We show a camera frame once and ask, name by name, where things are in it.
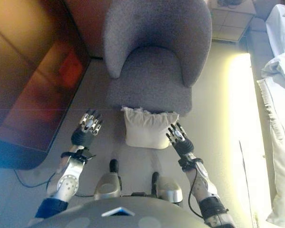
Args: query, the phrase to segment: black cable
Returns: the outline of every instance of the black cable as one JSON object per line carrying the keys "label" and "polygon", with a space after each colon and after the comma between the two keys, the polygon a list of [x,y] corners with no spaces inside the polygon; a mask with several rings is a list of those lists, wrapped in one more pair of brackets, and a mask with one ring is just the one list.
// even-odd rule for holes
{"label": "black cable", "polygon": [[52,179],[53,176],[55,175],[55,173],[53,173],[53,174],[50,176],[50,178],[49,178],[47,181],[43,182],[43,183],[40,183],[40,184],[37,184],[37,185],[27,185],[27,184],[23,183],[23,182],[20,180],[20,177],[19,177],[19,175],[17,174],[16,170],[14,170],[14,173],[15,173],[15,175],[16,175],[18,181],[20,182],[20,184],[21,184],[22,186],[26,187],[26,188],[36,188],[36,187],[39,187],[39,186],[44,185],[44,184],[47,184],[47,188],[48,188],[49,182],[51,181],[51,179]]}
{"label": "black cable", "polygon": [[75,194],[75,196],[77,196],[77,197],[82,197],[82,198],[86,198],[86,197],[93,197],[94,195],[80,195],[80,194]]}
{"label": "black cable", "polygon": [[193,190],[193,186],[195,184],[195,181],[196,181],[196,177],[198,176],[198,171],[195,169],[196,173],[195,173],[195,177],[194,177],[194,180],[193,180],[193,183],[192,183],[192,186],[191,186],[191,189],[190,189],[190,192],[189,192],[189,196],[188,196],[188,205],[189,205],[189,208],[190,210],[198,217],[200,217],[201,219],[204,219],[201,215],[199,215],[198,213],[195,212],[195,210],[191,207],[191,194],[192,194],[192,190]]}

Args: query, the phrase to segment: white pillowcase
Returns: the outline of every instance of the white pillowcase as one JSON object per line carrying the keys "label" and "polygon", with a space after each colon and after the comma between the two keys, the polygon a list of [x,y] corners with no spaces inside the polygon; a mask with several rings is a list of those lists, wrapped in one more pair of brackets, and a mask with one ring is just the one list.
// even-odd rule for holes
{"label": "white pillowcase", "polygon": [[281,73],[285,79],[285,52],[271,59],[262,69],[262,77],[267,77],[267,73]]}
{"label": "white pillowcase", "polygon": [[276,196],[267,221],[285,228],[285,143],[278,140],[271,127]]}
{"label": "white pillowcase", "polygon": [[125,142],[129,146],[164,149],[169,146],[168,127],[176,124],[177,113],[151,114],[140,109],[123,107],[126,126]]}

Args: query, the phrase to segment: silver metal part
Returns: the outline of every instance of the silver metal part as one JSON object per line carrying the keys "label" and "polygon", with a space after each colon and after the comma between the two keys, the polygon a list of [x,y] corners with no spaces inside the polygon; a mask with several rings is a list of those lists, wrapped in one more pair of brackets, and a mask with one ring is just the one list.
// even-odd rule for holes
{"label": "silver metal part", "polygon": [[185,141],[184,136],[182,135],[182,133],[181,133],[179,130],[176,130],[176,131],[174,132],[174,134],[175,134],[175,136],[177,137],[178,140],[180,140],[180,141]]}
{"label": "silver metal part", "polygon": [[208,173],[201,162],[196,163],[197,176],[193,186],[193,195],[197,202],[201,202],[207,197],[218,196],[218,190],[215,185],[210,181]]}
{"label": "silver metal part", "polygon": [[171,127],[168,128],[170,134],[166,133],[166,136],[168,137],[172,145],[174,145],[177,141],[185,141],[185,137],[187,136],[181,125],[179,123],[177,123],[176,125],[179,129],[177,129],[175,125],[171,124]]}
{"label": "silver metal part", "polygon": [[209,217],[208,219],[205,220],[205,224],[207,224],[208,226],[212,228],[221,227],[222,225],[226,225],[226,224],[229,224],[229,225],[233,224],[233,227],[236,227],[232,217],[227,213],[218,214],[218,215]]}
{"label": "silver metal part", "polygon": [[80,119],[79,124],[84,133],[91,132],[96,136],[101,128],[101,115],[96,116],[96,111],[88,110]]}
{"label": "silver metal part", "polygon": [[84,165],[84,162],[72,157],[62,158],[55,176],[48,185],[48,196],[68,202],[79,188],[78,180]]}
{"label": "silver metal part", "polygon": [[173,178],[160,176],[155,185],[157,198],[171,203],[182,202],[183,196],[181,187]]}
{"label": "silver metal part", "polygon": [[193,159],[196,159],[196,157],[194,156],[194,154],[192,152],[190,153],[187,153],[184,155],[189,161],[190,160],[193,160]]}
{"label": "silver metal part", "polygon": [[104,174],[97,183],[94,192],[94,200],[113,197],[120,197],[120,184],[118,174],[116,172]]}

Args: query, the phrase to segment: sunlight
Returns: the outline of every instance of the sunlight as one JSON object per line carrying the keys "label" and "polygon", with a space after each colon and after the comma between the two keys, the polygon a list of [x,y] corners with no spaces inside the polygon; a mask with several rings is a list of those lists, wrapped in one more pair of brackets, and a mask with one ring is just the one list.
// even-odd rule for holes
{"label": "sunlight", "polygon": [[268,174],[250,54],[239,54],[233,58],[229,69],[229,116],[233,170],[237,195],[245,194],[242,156],[245,161],[250,206],[256,220],[265,220],[271,211]]}

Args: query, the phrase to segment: armchair backrest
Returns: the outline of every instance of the armchair backrest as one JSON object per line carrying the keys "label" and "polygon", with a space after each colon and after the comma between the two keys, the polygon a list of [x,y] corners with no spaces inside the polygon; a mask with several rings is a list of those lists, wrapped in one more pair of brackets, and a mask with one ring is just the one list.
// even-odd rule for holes
{"label": "armchair backrest", "polygon": [[119,77],[133,50],[157,46],[178,57],[188,87],[203,69],[212,35],[204,0],[113,0],[104,29],[104,59],[111,77]]}

